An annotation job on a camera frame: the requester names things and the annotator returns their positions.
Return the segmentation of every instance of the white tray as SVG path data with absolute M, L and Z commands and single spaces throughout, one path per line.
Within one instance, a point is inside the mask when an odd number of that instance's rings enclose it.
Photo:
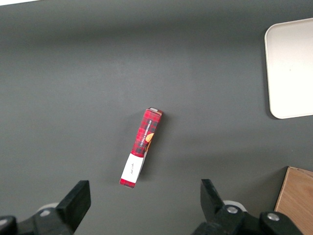
M 271 113 L 313 115 L 313 18 L 272 25 L 265 50 Z

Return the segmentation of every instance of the cardboard box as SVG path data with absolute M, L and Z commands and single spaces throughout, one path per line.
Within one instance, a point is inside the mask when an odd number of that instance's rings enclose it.
M 120 184 L 134 188 L 145 161 L 152 138 L 160 122 L 162 111 L 149 108 L 145 111 L 135 143 L 127 159 Z

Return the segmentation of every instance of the metal screw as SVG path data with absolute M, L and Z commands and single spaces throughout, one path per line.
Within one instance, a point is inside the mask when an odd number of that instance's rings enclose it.
M 270 220 L 273 220 L 273 221 L 278 221 L 279 220 L 279 216 L 274 214 L 274 213 L 268 213 L 268 218 Z
M 8 222 L 7 219 L 0 220 L 0 226 L 5 225 Z
M 238 212 L 238 209 L 235 207 L 227 207 L 227 211 L 231 214 L 236 214 Z
M 40 216 L 41 216 L 41 217 L 45 217 L 45 216 L 47 216 L 47 215 L 49 215 L 49 214 L 50 214 L 50 211 L 49 211 L 49 210 L 44 210 L 43 212 L 40 213 Z

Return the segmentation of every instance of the wooden block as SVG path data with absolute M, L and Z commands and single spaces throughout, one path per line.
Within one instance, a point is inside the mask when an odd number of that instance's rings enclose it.
M 275 211 L 287 215 L 304 235 L 313 235 L 313 172 L 288 167 Z

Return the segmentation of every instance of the gray table surface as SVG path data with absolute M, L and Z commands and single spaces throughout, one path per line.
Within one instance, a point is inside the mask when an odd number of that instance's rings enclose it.
M 264 34 L 313 1 L 44 0 L 0 7 L 0 213 L 19 221 L 90 180 L 85 234 L 191 234 L 200 180 L 253 215 L 286 167 L 313 170 L 313 117 L 269 111 Z M 144 110 L 164 111 L 135 189 Z

